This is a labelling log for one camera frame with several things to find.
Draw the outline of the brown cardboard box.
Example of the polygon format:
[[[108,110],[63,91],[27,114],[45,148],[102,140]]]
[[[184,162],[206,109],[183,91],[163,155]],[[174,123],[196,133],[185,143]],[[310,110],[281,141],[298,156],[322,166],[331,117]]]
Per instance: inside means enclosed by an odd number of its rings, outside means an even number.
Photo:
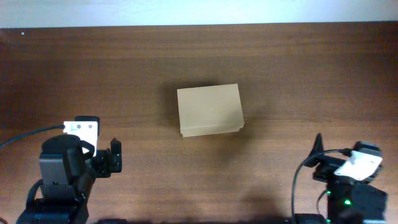
[[[180,133],[184,138],[238,132],[244,127],[238,84],[177,90]]]

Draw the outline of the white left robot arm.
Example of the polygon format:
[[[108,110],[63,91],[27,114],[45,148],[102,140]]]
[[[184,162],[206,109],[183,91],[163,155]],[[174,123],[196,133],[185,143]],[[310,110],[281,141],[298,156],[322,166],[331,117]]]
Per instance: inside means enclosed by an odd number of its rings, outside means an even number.
[[[86,223],[95,180],[122,171],[120,141],[97,148],[99,117],[76,116],[62,130],[42,144],[41,178],[30,188],[18,223]]]

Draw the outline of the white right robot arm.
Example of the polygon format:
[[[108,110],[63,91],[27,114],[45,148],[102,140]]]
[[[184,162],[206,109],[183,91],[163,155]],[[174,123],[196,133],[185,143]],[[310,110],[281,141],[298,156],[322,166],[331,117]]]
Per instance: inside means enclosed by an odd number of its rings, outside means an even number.
[[[352,148],[323,147],[318,133],[308,157],[297,167],[291,191],[292,223],[385,223],[388,194],[370,185],[382,171],[383,153],[377,145],[358,141]],[[318,196],[327,196],[326,215],[297,213],[295,191],[303,167],[314,168],[313,180],[326,184]]]

